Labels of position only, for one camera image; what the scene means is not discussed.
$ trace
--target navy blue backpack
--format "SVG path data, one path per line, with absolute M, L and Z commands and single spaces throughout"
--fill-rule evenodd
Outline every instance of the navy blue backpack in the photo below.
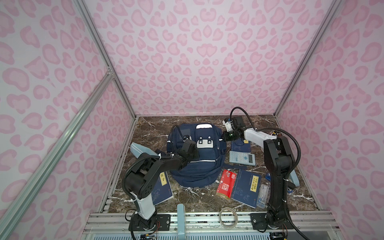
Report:
M 204 187 L 213 183 L 221 172 L 227 143 L 221 139 L 222 130 L 209 123 L 182 124 L 181 133 L 196 142 L 199 158 L 181 170 L 170 171 L 173 178 L 184 187 Z M 167 152 L 175 152 L 183 145 L 177 128 L 168 136 Z

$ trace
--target blue book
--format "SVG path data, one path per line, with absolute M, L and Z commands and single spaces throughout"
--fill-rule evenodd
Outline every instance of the blue book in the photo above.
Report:
M 167 172 L 160 173 L 151 194 L 153 205 L 157 205 L 173 198 Z
M 244 139 L 236 139 L 231 142 L 231 151 L 251 153 L 251 144 L 244 143 Z
M 261 179 L 262 177 L 258 174 L 240 170 L 236 176 L 231 198 L 242 204 L 256 208 Z

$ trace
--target robotic arm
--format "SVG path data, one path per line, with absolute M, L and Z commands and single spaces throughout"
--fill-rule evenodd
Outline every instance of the robotic arm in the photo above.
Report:
M 264 163 L 271 174 L 271 195 L 267 204 L 266 222 L 270 228 L 280 227 L 286 220 L 284 199 L 287 191 L 284 187 L 284 177 L 292 168 L 294 158 L 288 139 L 285 136 L 273 136 L 246 127 L 241 116 L 223 121 L 227 131 L 222 138 L 234 141 L 244 138 L 264 149 Z
M 125 173 L 122 189 L 134 201 L 137 212 L 131 217 L 131 231 L 149 231 L 154 228 L 158 216 L 151 192 L 160 173 L 182 169 L 188 162 L 199 157 L 196 142 L 187 138 L 176 153 L 153 156 L 144 152 Z

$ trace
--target yellow book label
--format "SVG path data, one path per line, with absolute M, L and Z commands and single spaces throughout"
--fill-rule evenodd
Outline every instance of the yellow book label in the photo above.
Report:
M 251 184 L 251 191 L 256 192 L 257 190 L 257 183 L 259 182 L 259 177 L 253 176 L 252 178 L 252 184 Z
M 160 173 L 160 180 L 161 180 L 161 185 L 164 186 L 167 184 L 167 179 L 166 179 L 166 175 L 164 172 Z

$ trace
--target blue object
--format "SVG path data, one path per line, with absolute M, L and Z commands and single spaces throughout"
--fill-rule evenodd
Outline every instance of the blue object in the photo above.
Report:
M 151 195 L 153 205 L 157 205 L 173 198 L 173 193 L 169 184 L 167 172 L 160 173 L 160 176 L 155 183 Z
M 271 174 L 270 173 L 267 173 L 265 175 L 265 179 L 268 180 L 268 181 L 271 181 Z
M 231 198 L 256 208 L 261 180 L 262 177 L 258 174 L 240 170 L 236 176 Z
M 138 143 L 131 143 L 131 153 L 136 157 L 139 158 L 140 154 L 142 153 L 148 153 L 149 155 L 157 155 L 154 151 L 152 151 L 148 147 L 144 147 L 143 145 L 140 145 Z
M 251 153 L 251 144 L 244 143 L 244 139 L 236 139 L 231 142 L 231 151 Z
M 270 173 L 267 173 L 265 175 L 265 179 L 268 180 L 268 181 L 271 181 L 271 174 Z M 291 180 L 291 182 L 293 182 L 293 184 L 298 187 L 300 186 L 300 183 L 299 183 L 299 179 L 297 178 L 297 175 L 296 175 L 296 172 L 295 171 L 292 171 L 291 174 L 289 175 L 289 180 Z M 287 192 L 288 193 L 293 193 L 293 190 L 287 188 Z
M 186 240 L 185 236 L 185 207 L 184 204 L 177 205 L 177 239 Z
M 296 175 L 296 172 L 295 170 L 293 170 L 291 172 L 291 174 L 289 175 L 289 178 L 288 178 L 291 182 L 293 182 L 293 184 L 298 187 L 300 186 L 300 182 L 299 182 L 299 179 L 297 178 L 297 175 Z
M 225 160 L 227 143 L 221 139 L 222 130 L 209 123 L 182 124 L 183 135 L 189 135 L 197 143 L 199 158 L 193 159 L 181 170 L 170 171 L 174 179 L 184 187 L 204 187 L 212 184 Z M 183 137 L 177 128 L 169 134 L 167 152 L 174 152 L 183 145 Z

